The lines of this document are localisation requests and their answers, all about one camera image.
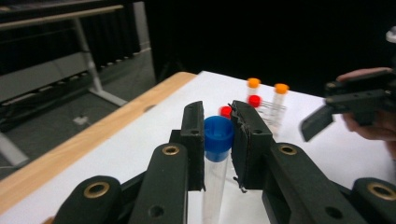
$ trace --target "human hand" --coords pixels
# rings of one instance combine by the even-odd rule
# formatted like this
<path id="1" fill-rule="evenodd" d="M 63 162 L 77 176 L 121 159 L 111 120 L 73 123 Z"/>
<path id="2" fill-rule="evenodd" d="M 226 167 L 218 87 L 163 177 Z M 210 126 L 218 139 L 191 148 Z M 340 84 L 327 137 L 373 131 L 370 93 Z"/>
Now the human hand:
<path id="1" fill-rule="evenodd" d="M 339 76 L 336 80 L 339 82 L 346 81 L 352 77 L 364 76 L 373 72 L 391 70 L 387 67 L 377 67 L 368 69 L 359 69 Z M 396 113 L 378 110 L 375 114 L 375 121 L 371 126 L 360 126 L 354 119 L 352 113 L 342 115 L 346 127 L 351 131 L 359 134 L 363 138 L 370 140 L 383 140 L 390 153 L 390 156 L 396 160 Z"/>

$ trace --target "orange cap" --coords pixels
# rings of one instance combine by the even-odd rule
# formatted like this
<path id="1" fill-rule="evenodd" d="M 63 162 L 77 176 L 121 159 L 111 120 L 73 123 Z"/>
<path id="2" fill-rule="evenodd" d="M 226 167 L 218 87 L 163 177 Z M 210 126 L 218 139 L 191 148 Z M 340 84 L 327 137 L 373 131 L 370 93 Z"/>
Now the orange cap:
<path id="1" fill-rule="evenodd" d="M 289 86 L 283 83 L 276 83 L 275 84 L 275 92 L 279 94 L 285 94 L 288 92 Z"/>
<path id="2" fill-rule="evenodd" d="M 258 88 L 261 83 L 262 82 L 258 78 L 255 78 L 255 77 L 250 77 L 247 79 L 247 85 L 250 88 Z"/>

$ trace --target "wooden table edge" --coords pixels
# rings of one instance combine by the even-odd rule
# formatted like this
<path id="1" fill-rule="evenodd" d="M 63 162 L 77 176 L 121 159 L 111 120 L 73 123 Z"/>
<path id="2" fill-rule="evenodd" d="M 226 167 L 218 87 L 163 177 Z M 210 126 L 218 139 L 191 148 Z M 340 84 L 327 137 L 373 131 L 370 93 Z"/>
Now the wooden table edge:
<path id="1" fill-rule="evenodd" d="M 0 182 L 0 215 L 196 77 L 179 72 Z"/>

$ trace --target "blue test tube cap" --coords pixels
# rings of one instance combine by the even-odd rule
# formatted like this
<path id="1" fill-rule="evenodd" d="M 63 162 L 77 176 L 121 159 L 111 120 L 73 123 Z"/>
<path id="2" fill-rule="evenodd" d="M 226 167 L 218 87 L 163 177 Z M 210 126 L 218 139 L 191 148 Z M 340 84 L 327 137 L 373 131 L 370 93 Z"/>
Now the blue test tube cap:
<path id="1" fill-rule="evenodd" d="M 233 123 L 223 116 L 212 116 L 204 121 L 205 156 L 214 162 L 224 161 L 233 145 Z"/>

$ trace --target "dark background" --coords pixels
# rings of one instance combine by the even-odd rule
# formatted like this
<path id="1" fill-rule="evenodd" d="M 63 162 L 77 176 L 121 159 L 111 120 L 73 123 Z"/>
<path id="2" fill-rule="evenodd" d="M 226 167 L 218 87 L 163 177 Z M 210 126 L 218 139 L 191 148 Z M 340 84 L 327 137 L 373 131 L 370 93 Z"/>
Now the dark background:
<path id="1" fill-rule="evenodd" d="M 116 4 L 126 8 L 82 20 L 98 70 L 140 50 L 134 1 L 79 2 L 78 7 L 86 9 Z M 396 44 L 385 37 L 396 26 L 394 0 L 144 3 L 157 82 L 178 71 L 206 70 L 242 79 L 258 77 L 267 85 L 283 82 L 293 91 L 322 96 L 326 82 L 355 69 L 393 66 L 396 54 Z M 55 12 L 42 8 L 32 13 L 0 13 L 0 19 Z M 0 32 L 0 50 L 3 75 L 78 51 L 78 45 L 70 22 L 64 21 Z"/>
<path id="2" fill-rule="evenodd" d="M 154 69 L 284 82 L 323 95 L 346 72 L 392 66 L 396 1 L 146 2 Z"/>

